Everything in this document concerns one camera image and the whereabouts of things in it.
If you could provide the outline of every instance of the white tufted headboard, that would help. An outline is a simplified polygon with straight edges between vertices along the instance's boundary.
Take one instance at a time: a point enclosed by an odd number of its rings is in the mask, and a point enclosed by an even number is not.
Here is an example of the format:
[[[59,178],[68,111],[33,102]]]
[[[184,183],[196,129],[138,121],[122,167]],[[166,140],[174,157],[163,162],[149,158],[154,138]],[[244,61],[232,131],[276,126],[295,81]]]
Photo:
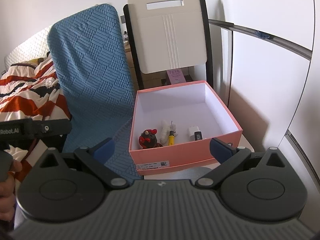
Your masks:
[[[52,25],[39,31],[5,56],[4,67],[6,71],[14,63],[31,60],[33,58],[46,57],[49,51],[47,36],[51,27]]]

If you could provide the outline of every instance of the red and white striped bedding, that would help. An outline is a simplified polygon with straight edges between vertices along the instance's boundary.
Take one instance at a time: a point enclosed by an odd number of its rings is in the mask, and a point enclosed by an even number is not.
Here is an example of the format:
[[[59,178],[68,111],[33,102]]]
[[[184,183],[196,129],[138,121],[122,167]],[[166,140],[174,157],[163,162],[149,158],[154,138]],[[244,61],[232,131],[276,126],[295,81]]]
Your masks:
[[[0,122],[24,118],[70,119],[50,55],[36,67],[15,64],[0,79]],[[16,189],[47,149],[41,140],[35,143],[29,151],[12,146],[6,150],[23,166],[23,170],[14,176]]]

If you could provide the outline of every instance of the triangular cutout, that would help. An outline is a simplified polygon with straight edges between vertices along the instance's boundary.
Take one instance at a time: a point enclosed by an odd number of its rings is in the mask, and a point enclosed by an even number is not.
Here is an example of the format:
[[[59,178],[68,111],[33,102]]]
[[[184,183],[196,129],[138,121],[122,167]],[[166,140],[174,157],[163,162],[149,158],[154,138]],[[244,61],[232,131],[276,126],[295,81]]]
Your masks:
[[[48,154],[44,161],[41,163],[41,168],[55,167],[58,166],[58,162],[54,154]]]
[[[280,167],[280,168],[285,167],[284,163],[282,162],[282,160],[279,158],[278,154],[276,154],[276,153],[272,153],[270,155],[270,158],[267,162],[267,165],[274,166],[274,167]]]

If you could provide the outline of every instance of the blue quilted fabric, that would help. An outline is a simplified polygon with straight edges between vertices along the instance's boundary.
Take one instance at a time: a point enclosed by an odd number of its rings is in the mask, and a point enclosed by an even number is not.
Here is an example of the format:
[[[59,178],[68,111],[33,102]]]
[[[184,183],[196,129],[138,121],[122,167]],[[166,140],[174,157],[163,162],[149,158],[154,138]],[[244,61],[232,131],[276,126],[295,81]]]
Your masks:
[[[47,41],[72,114],[64,152],[112,137],[115,152],[105,165],[130,182],[140,179],[128,152],[133,85],[116,9],[100,4],[67,17]]]

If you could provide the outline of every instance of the open cardboard box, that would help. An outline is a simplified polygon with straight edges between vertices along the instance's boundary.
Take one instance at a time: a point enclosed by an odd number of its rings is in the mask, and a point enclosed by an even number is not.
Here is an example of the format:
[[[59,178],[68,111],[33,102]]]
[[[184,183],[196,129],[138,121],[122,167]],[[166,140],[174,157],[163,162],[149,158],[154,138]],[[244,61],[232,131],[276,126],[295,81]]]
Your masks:
[[[176,124],[175,144],[142,149],[138,140],[146,129],[157,129],[159,142],[162,119]],[[189,141],[190,126],[199,127],[203,140]],[[206,81],[157,87],[137,92],[129,152],[140,175],[180,171],[217,162],[209,150],[211,138],[236,147],[241,134],[240,125]]]

